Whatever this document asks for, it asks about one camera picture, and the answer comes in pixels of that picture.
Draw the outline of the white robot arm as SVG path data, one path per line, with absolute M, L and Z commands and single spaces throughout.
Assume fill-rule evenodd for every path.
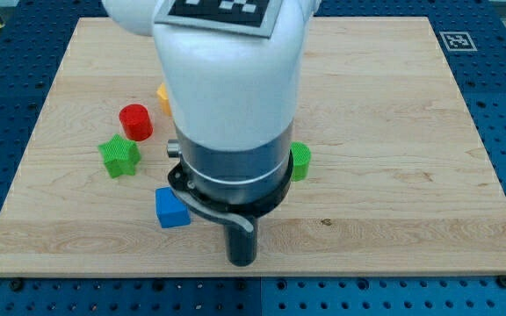
M 104 0 L 149 36 L 177 137 L 168 180 L 192 212 L 224 227 L 236 266 L 257 255 L 257 222 L 289 190 L 300 66 L 318 0 Z

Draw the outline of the black cylindrical probe tip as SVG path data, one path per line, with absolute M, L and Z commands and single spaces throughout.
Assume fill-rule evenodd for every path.
M 257 258 L 257 218 L 247 217 L 253 231 L 247 233 L 235 225 L 224 226 L 228 260 L 238 267 L 248 266 Z

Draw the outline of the grey and black tool flange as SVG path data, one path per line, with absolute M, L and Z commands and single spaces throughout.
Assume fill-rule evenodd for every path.
M 293 126 L 247 150 L 200 145 L 177 131 L 167 143 L 179 163 L 168 174 L 174 195 L 203 218 L 250 216 L 274 210 L 286 196 L 293 173 Z

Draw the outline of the fiducial marker on arm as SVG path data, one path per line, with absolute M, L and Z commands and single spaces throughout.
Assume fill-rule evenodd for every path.
M 269 39 L 282 0 L 169 0 L 155 24 L 178 25 Z

